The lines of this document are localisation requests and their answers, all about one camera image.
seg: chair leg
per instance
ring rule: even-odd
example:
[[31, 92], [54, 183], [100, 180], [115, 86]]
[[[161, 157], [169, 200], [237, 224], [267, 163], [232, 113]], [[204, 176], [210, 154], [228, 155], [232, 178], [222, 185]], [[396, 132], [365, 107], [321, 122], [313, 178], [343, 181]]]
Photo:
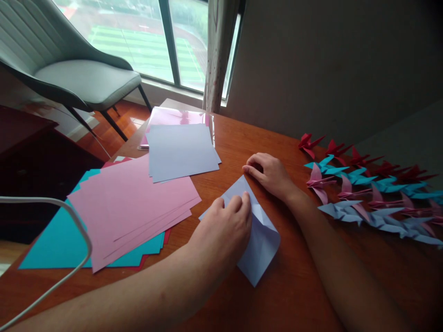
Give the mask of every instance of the chair leg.
[[144, 103], [148, 107], [149, 111], [152, 112], [151, 104], [149, 103], [148, 97], [146, 97], [146, 95], [144, 94], [144, 91], [143, 91], [143, 88], [142, 88], [141, 84], [138, 85], [138, 90], [140, 91], [140, 94], [143, 97]]
[[107, 110], [103, 111], [102, 114], [103, 114], [103, 117], [109, 122], [109, 124], [115, 129], [116, 132], [118, 132], [118, 134], [121, 136], [121, 138], [123, 138], [123, 140], [126, 142], [128, 140], [128, 138], [121, 131], [121, 129], [118, 127], [118, 125], [114, 122], [114, 120], [112, 120], [112, 117], [108, 114], [108, 111]]
[[117, 107], [115, 107], [115, 105], [114, 106], [112, 106], [112, 108], [114, 109], [114, 111], [117, 113], [117, 115], [119, 116], [119, 117], [121, 117], [121, 115], [120, 115], [120, 113], [119, 113], [119, 111], [117, 111]]
[[77, 119], [78, 122], [80, 122], [93, 136], [97, 137], [95, 132], [92, 131], [91, 127], [87, 124], [87, 122], [76, 112], [75, 109], [73, 109], [71, 106], [64, 105], [66, 109]]

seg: window frame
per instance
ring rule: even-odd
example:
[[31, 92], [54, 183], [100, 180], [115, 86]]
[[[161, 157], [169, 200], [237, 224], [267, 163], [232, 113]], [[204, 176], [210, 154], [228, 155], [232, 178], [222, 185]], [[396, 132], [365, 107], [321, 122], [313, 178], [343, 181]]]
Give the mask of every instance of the window frame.
[[[208, 3], [208, 0], [198, 0], [198, 1]], [[234, 68], [234, 66], [235, 66], [235, 59], [237, 57], [237, 49], [239, 46], [241, 28], [243, 26], [245, 3], [246, 3], [246, 0], [240, 0], [239, 12], [238, 12], [238, 14], [240, 14], [240, 24], [239, 24], [239, 32], [237, 35], [237, 42], [235, 44], [235, 49], [234, 49], [232, 68]], [[162, 83], [162, 84], [176, 87], [176, 88], [179, 88], [179, 89], [182, 89], [185, 91], [193, 92], [198, 95], [203, 95], [204, 93], [202, 91], [183, 86], [180, 82], [179, 64], [178, 64], [178, 60], [177, 60], [177, 52], [175, 49], [171, 12], [169, 10], [169, 0], [158, 0], [158, 4], [160, 6], [160, 13], [161, 13], [162, 22], [163, 22], [163, 30], [165, 32], [166, 45], [168, 47], [169, 61], [171, 63], [171, 70], [172, 70], [174, 82], [165, 81], [163, 79], [156, 78], [156, 77], [149, 76], [149, 75], [142, 74], [142, 73], [140, 73], [140, 76], [142, 78], [145, 78], [145, 79], [148, 79], [148, 80], [151, 80], [154, 82]], [[229, 77], [228, 86], [227, 86], [226, 98], [222, 98], [223, 101], [226, 101], [229, 97], [229, 90], [231, 88], [231, 81], [232, 81], [232, 76], [233, 76], [232, 73], [233, 73], [233, 71], [231, 71], [231, 76]]]

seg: sheer curtain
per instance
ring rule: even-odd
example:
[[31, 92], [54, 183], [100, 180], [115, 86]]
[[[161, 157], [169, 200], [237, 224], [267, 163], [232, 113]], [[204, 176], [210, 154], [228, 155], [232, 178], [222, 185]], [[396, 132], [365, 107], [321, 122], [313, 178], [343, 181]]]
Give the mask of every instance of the sheer curtain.
[[239, 3], [240, 0], [209, 0], [208, 3], [208, 67], [203, 109], [209, 112], [220, 112]]

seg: clear plastic sheet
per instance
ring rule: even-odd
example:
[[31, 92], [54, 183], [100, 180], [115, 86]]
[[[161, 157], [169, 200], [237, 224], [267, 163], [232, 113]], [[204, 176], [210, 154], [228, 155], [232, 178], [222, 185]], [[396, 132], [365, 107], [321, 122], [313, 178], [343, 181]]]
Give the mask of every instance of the clear plastic sheet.
[[[181, 111], [173, 108], [154, 107], [148, 120], [146, 132], [148, 133], [152, 125], [197, 125], [206, 124], [211, 134], [212, 145], [216, 147], [216, 135], [214, 126], [214, 115], [204, 112]], [[149, 143], [145, 135], [143, 135], [140, 150], [149, 150]]]

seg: green field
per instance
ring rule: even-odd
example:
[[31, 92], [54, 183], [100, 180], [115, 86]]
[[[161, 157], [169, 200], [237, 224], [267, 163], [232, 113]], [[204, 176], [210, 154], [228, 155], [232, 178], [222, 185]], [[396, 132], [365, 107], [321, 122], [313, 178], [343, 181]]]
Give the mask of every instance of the green field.
[[[100, 51], [124, 58], [142, 74], [174, 82], [165, 36], [96, 25], [88, 40]], [[182, 84], [204, 83], [203, 70], [189, 42], [176, 38], [175, 45]]]

